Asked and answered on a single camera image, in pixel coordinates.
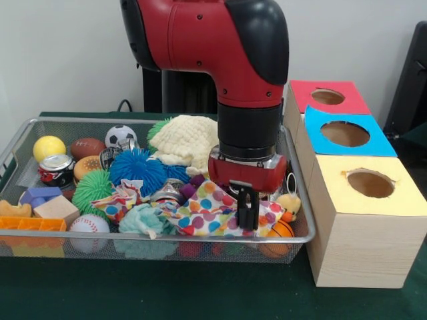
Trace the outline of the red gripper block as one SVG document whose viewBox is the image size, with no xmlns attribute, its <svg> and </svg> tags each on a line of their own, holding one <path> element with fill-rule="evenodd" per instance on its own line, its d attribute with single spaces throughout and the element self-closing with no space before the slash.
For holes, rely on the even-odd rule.
<svg viewBox="0 0 427 320">
<path fill-rule="evenodd" d="M 277 153 L 266 161 L 236 161 L 224 157 L 219 147 L 211 150 L 208 159 L 209 178 L 214 183 L 238 186 L 238 225 L 246 231 L 258 229 L 258 192 L 274 193 L 282 185 L 286 167 L 286 158 Z"/>
</svg>

